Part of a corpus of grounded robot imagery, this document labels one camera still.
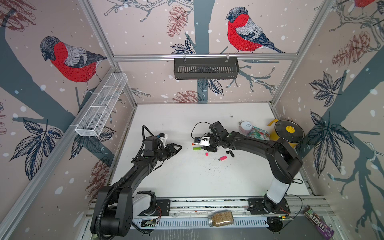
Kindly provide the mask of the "black usb drive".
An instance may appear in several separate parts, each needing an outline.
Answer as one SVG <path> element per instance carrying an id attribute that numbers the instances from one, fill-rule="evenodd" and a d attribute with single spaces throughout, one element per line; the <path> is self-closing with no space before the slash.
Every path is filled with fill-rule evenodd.
<path id="1" fill-rule="evenodd" d="M 231 150 L 227 151 L 227 154 L 231 155 L 232 158 L 235 157 L 235 154 Z"/>

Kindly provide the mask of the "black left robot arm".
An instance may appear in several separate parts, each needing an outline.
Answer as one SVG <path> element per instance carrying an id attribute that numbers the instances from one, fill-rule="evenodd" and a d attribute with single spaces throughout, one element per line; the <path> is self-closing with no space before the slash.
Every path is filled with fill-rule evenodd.
<path id="1" fill-rule="evenodd" d="M 172 158 L 183 147 L 174 143 L 165 144 L 163 133 L 150 133 L 147 137 L 145 133 L 150 130 L 146 126 L 142 126 L 141 131 L 142 145 L 133 157 L 133 167 L 116 183 L 98 191 L 90 230 L 100 240 L 124 237 L 131 227 L 142 235 L 150 235 L 153 230 L 140 228 L 134 223 L 134 218 L 141 213 L 152 215 L 162 212 L 153 191 L 136 192 L 136 189 L 145 177 L 159 168 L 158 162 Z"/>

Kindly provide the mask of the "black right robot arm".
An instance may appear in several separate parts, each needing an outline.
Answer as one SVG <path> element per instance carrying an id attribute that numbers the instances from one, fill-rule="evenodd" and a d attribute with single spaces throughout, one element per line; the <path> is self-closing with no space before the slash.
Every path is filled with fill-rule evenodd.
<path id="1" fill-rule="evenodd" d="M 284 203 L 289 187 L 295 182 L 295 176 L 303 166 L 303 161 L 295 150 L 283 139 L 266 141 L 246 137 L 239 132 L 228 133 L 220 122 L 210 124 L 209 129 L 212 147 L 245 151 L 263 157 L 269 162 L 274 178 L 264 195 L 263 209 L 267 213 L 277 212 Z"/>

